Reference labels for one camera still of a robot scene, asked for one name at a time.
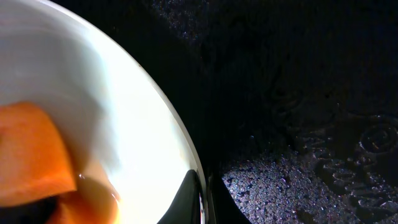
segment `orange food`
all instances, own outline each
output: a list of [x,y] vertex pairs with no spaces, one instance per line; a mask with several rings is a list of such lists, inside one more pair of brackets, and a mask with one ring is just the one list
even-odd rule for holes
[[60,195],[57,208],[46,224],[97,224],[98,221],[90,206],[79,192]]
[[0,107],[0,207],[76,190],[65,145],[33,103]]

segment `black textured surface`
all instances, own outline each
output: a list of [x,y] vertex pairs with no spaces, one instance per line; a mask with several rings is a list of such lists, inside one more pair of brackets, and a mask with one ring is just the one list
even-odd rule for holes
[[251,222],[396,222],[398,2],[55,2],[148,71]]

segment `white bowl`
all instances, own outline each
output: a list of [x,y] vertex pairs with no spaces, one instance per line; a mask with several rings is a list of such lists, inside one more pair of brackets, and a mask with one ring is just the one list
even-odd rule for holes
[[1,0],[0,71],[0,104],[27,100],[47,111],[81,176],[118,193],[121,223],[157,223],[190,169],[206,195],[170,101],[127,52],[74,13],[44,0]]

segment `black placemat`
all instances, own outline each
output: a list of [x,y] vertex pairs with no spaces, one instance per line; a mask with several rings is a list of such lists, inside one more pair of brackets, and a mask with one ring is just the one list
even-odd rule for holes
[[396,222],[398,2],[55,2],[148,71],[251,222]]

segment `carrot slice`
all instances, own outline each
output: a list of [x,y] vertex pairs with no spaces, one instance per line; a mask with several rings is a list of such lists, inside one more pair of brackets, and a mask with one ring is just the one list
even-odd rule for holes
[[57,208],[46,224],[97,224],[97,218],[79,192],[59,196]]
[[0,107],[0,207],[76,190],[65,145],[33,103]]

